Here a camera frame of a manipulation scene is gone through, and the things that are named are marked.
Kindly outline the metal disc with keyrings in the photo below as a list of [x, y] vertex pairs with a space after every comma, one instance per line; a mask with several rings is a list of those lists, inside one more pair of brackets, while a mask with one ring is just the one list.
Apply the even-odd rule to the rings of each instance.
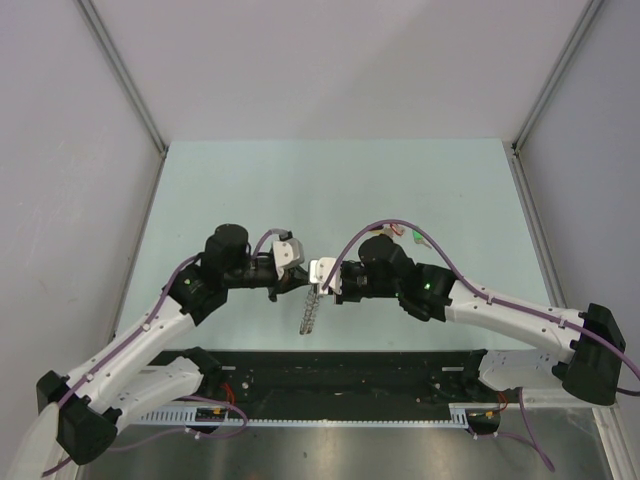
[[308, 335], [313, 331], [319, 308], [319, 300], [318, 286], [312, 285], [304, 302], [303, 315], [299, 326], [300, 335]]

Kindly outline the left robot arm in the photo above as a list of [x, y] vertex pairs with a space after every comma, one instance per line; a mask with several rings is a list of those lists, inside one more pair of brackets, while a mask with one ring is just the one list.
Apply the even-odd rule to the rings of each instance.
[[167, 343], [220, 308], [229, 290], [265, 288], [275, 299], [305, 284], [301, 243], [287, 230], [272, 234], [271, 250], [261, 254], [250, 250], [243, 227], [217, 227], [203, 251], [174, 270], [157, 302], [137, 323], [74, 371], [49, 371], [39, 379], [38, 407], [58, 405], [55, 439], [72, 461], [89, 463], [111, 445], [120, 415], [110, 403], [118, 388]]

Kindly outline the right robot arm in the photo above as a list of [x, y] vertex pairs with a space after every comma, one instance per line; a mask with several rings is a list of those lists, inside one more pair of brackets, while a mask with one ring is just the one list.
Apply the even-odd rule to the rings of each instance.
[[612, 312], [527, 304], [473, 284], [452, 269], [417, 263], [386, 235], [365, 240], [358, 260], [337, 258], [323, 287], [338, 303], [394, 298], [410, 316], [467, 324], [537, 347], [556, 359], [552, 375], [572, 396], [601, 406], [616, 400], [626, 342]]

